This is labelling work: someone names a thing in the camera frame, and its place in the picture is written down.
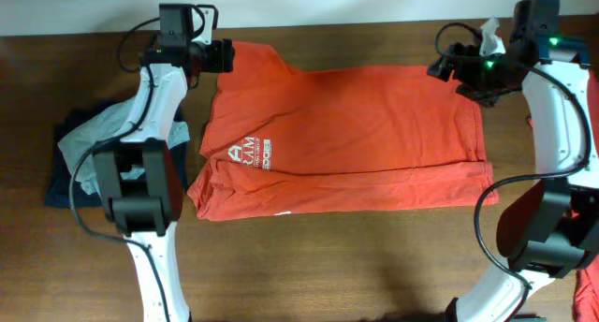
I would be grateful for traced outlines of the orange printed t-shirt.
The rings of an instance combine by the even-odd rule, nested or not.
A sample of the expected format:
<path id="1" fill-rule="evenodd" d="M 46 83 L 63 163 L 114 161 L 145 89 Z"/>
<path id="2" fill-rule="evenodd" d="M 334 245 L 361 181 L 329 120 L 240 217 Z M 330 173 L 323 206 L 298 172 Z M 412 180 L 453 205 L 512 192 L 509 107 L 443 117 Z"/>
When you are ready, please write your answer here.
<path id="1" fill-rule="evenodd" d="M 188 189 L 197 216 L 472 206 L 487 193 L 480 108 L 424 66 L 301 71 L 236 42 Z"/>

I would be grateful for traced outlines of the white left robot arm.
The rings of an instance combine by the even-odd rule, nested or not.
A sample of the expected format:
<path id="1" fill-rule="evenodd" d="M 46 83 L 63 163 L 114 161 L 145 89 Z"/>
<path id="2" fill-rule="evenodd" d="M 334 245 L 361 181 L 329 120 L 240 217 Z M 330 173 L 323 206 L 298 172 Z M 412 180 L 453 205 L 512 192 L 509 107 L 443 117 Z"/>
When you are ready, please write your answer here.
<path id="1" fill-rule="evenodd" d="M 118 231 L 113 240 L 126 244 L 132 256 L 146 321 L 192 318 L 175 247 L 183 186 L 168 137 L 189 80 L 232 71 L 234 56 L 229 39 L 144 52 L 124 124 L 89 154 L 105 215 Z"/>

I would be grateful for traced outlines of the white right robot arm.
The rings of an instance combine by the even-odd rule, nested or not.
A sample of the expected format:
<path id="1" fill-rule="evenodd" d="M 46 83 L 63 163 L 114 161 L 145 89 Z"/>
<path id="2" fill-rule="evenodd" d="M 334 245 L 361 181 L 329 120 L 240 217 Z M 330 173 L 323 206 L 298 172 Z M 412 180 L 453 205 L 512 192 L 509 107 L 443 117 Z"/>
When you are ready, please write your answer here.
<path id="1" fill-rule="evenodd" d="M 504 51 L 455 43 L 439 50 L 434 78 L 485 105 L 522 92 L 533 121 L 535 172 L 487 187 L 475 204 L 475 237 L 490 266 L 467 294 L 446 307 L 446 321 L 513 321 L 540 288 L 598 255 L 598 153 L 588 105 L 586 43 L 540 32 L 510 40 Z M 511 183 L 533 186 L 502 213 L 494 256 L 480 228 L 482 205 Z"/>

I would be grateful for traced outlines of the dark navy folded garment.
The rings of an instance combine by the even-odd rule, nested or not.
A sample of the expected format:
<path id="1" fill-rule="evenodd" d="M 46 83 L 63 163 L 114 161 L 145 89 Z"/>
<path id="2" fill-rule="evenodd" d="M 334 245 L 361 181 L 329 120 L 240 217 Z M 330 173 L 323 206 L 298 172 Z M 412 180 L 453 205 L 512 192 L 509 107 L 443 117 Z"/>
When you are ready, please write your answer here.
<path id="1" fill-rule="evenodd" d="M 45 204 L 47 206 L 55 207 L 55 208 L 67 208 L 69 206 L 69 198 L 68 198 L 68 186 L 70 182 L 71 173 L 68 171 L 64 158 L 58 149 L 58 140 L 66 134 L 67 130 L 73 130 L 75 125 L 73 124 L 71 115 L 75 112 L 84 112 L 84 115 L 87 119 L 91 118 L 92 111 L 100 111 L 100 107 L 104 101 L 108 101 L 104 99 L 100 101 L 96 106 L 88 109 L 88 110 L 72 110 L 65 118 L 65 120 L 56 124 L 53 129 L 53 157 L 52 157 L 52 175 L 51 181 L 49 184 L 49 188 L 46 192 L 45 196 Z M 179 112 L 183 119 L 183 113 L 180 110 L 177 110 L 175 115 Z"/>

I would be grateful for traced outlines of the grey folded shirt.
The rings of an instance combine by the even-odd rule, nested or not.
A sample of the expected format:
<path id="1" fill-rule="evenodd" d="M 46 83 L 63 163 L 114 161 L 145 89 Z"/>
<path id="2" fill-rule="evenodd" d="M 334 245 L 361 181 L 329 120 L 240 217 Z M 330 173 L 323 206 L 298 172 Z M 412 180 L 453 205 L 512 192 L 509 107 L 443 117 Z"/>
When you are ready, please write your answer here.
<path id="1" fill-rule="evenodd" d="M 75 125 L 73 130 L 67 130 L 66 134 L 58 140 L 60 150 L 69 172 L 73 172 L 76 163 L 84 152 L 93 144 L 102 139 L 108 139 L 120 133 L 120 128 L 128 116 L 134 99 L 130 98 L 124 102 L 117 103 L 113 100 L 104 101 L 100 111 L 92 111 L 91 118 L 87 119 L 84 112 L 75 111 L 72 121 Z M 179 171 L 181 184 L 188 187 L 185 172 L 186 144 L 190 140 L 188 125 L 183 121 L 179 112 L 175 115 L 168 135 L 167 145 L 175 168 Z M 92 157 L 88 157 L 76 178 L 77 190 L 82 191 L 85 196 L 98 196 L 98 184 Z"/>

